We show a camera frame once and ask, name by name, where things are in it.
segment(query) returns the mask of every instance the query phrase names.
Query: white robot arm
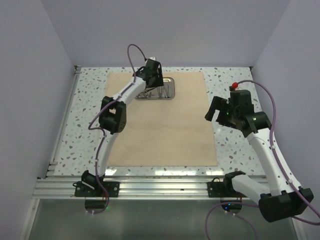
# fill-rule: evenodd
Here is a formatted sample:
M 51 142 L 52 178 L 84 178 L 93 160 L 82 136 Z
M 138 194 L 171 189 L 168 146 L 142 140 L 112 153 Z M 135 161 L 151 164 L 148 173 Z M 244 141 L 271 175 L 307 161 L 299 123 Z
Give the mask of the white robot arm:
M 123 102 L 125 105 L 129 105 L 131 101 L 142 91 L 144 91 L 146 88 L 146 81 L 144 81 L 141 77 L 134 78 L 132 77 L 131 81 L 117 94 L 115 94 L 112 99 L 119 99 L 121 102 Z M 110 132 L 107 132 L 106 138 L 102 142 L 101 145 L 101 151 L 99 151 L 98 159 L 100 160 L 98 163 L 98 176 L 102 177 L 105 175 L 107 161 L 111 152 L 111 148 L 119 135 L 119 132 L 115 132 L 113 134 L 110 134 Z
M 215 110 L 219 111 L 216 121 L 223 126 L 240 130 L 256 152 L 263 167 L 268 187 L 252 180 L 242 171 L 235 171 L 224 176 L 223 183 L 212 182 L 211 188 L 222 184 L 217 189 L 234 194 L 241 193 L 256 204 L 268 222 L 293 217 L 301 214 L 307 207 L 293 190 L 293 185 L 309 201 L 313 199 L 312 191 L 303 189 L 300 182 L 289 169 L 277 142 L 270 144 L 271 123 L 264 112 L 254 112 L 251 94 L 248 90 L 235 90 L 230 87 L 230 98 L 215 96 L 212 100 L 207 121 L 212 121 Z M 286 180 L 283 171 L 275 158 L 273 150 L 285 173 L 290 177 Z

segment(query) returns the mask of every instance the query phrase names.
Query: metal tray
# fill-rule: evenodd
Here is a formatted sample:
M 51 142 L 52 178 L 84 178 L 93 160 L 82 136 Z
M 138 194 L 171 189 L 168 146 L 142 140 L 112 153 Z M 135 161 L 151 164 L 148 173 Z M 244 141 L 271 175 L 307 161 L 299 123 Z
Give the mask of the metal tray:
M 171 100 L 175 97 L 175 81 L 171 77 L 163 78 L 163 86 L 146 88 L 140 92 L 137 100 Z

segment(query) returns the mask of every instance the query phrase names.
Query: white wall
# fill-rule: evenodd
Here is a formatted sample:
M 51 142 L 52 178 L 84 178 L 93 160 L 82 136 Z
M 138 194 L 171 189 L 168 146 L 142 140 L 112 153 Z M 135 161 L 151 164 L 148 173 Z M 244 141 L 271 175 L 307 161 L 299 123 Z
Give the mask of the white wall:
M 248 67 L 290 0 L 42 2 L 77 65 L 129 66 L 126 47 L 135 43 L 164 66 Z
M 275 135 L 303 187 L 314 193 L 320 211 L 320 1 L 292 0 L 253 68 L 253 78 L 275 98 Z M 272 117 L 269 98 L 258 92 Z M 320 222 L 311 211 L 304 216 Z M 305 225 L 310 240 L 320 227 Z
M 40 0 L 1 1 L 0 43 L 0 239 L 16 240 L 74 68 Z

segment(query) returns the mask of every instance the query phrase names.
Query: black mounting bracket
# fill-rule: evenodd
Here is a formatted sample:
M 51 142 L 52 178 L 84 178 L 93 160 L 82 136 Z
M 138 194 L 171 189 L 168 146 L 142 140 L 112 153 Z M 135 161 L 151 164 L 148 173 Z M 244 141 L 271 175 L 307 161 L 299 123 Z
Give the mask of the black mounting bracket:
M 232 178 L 238 175 L 244 175 L 243 171 L 234 171 L 224 175 L 223 181 L 215 177 L 212 181 L 206 183 L 209 198 L 240 198 L 245 197 L 232 187 Z
M 230 192 L 225 187 L 223 181 L 215 181 L 218 178 L 214 178 L 212 181 L 206 183 L 208 197 L 209 198 L 238 198 L 245 197 L 240 192 Z
M 119 195 L 120 183 L 118 181 L 102 181 L 102 186 L 107 190 L 109 198 L 117 198 Z M 103 190 L 92 189 L 91 187 L 77 181 L 73 184 L 75 187 L 74 196 L 79 198 L 98 198 L 105 197 Z
M 118 181 L 104 181 L 104 177 L 99 178 L 99 182 L 107 190 L 109 198 L 117 198 L 119 195 L 120 183 Z M 73 183 L 75 187 L 74 196 L 79 198 L 105 197 L 103 189 L 97 182 L 96 176 L 84 171 L 81 181 Z

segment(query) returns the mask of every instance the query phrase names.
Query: terrazzo surface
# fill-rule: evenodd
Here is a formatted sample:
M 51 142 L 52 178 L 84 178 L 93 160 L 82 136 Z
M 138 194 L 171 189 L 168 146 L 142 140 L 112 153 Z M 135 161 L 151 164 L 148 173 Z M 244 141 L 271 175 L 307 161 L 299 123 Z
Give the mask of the terrazzo surface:
M 163 72 L 203 72 L 208 102 L 214 96 L 228 98 L 233 82 L 252 80 L 247 67 L 163 67 Z M 89 131 L 88 124 L 100 110 L 109 73 L 130 73 L 130 67 L 83 67 L 78 78 L 66 126 L 54 161 L 53 176 L 80 176 L 85 170 L 94 173 L 94 154 L 99 132 Z M 255 111 L 261 111 L 255 86 L 240 86 L 251 92 Z M 218 166 L 107 166 L 106 176 L 211 176 L 241 170 L 247 175 L 265 173 L 253 148 L 236 129 L 212 122 Z

